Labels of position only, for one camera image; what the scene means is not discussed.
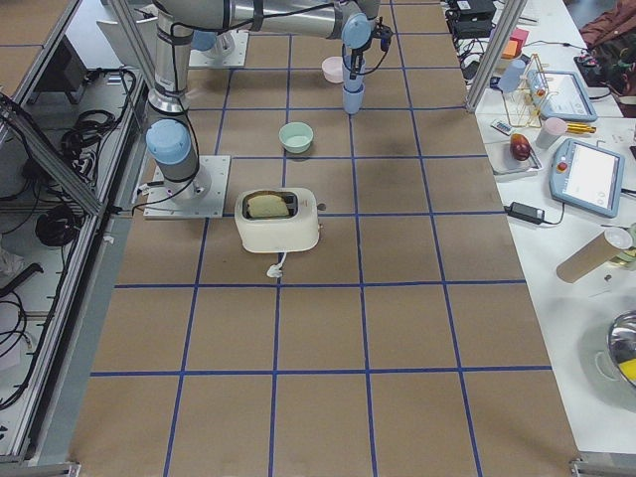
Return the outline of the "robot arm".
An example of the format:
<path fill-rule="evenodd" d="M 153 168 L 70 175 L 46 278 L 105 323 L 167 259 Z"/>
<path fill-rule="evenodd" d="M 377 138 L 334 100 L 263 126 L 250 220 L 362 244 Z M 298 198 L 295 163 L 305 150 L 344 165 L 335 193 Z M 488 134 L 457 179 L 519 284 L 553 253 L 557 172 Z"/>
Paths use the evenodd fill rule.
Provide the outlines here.
<path fill-rule="evenodd" d="M 350 77 L 362 72 L 373 41 L 387 52 L 393 31 L 378 15 L 378 1 L 156 1 L 156 59 L 149 106 L 157 113 L 146 146 L 170 199 L 200 196 L 210 184 L 201 171 L 198 141 L 188 117 L 188 68 L 194 33 L 232 30 L 340 40 L 351 51 Z"/>

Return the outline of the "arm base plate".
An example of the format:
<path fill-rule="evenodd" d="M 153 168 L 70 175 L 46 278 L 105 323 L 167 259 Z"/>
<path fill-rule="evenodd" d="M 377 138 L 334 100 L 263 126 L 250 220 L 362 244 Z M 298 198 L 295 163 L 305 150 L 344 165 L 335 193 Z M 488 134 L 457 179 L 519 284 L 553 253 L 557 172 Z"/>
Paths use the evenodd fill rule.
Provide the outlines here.
<path fill-rule="evenodd" d="M 175 198 L 180 188 L 171 182 L 164 184 L 160 168 L 155 167 L 153 180 L 163 184 L 150 189 L 149 206 L 143 216 L 149 220 L 218 219 L 223 215 L 230 175 L 229 155 L 203 155 L 194 182 Z"/>
<path fill-rule="evenodd" d="M 246 59 L 248 32 L 231 30 L 223 34 L 194 31 L 189 68 L 242 68 Z"/>

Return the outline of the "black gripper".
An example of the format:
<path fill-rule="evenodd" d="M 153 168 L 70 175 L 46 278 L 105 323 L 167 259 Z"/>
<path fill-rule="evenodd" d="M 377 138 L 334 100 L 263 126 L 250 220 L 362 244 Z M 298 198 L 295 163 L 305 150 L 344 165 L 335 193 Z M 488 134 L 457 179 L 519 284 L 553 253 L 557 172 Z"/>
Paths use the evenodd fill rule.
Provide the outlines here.
<path fill-rule="evenodd" d="M 356 80 L 362 75 L 362 60 L 375 39 L 373 29 L 344 29 L 342 31 L 342 53 L 349 55 L 347 69 L 348 79 Z"/>

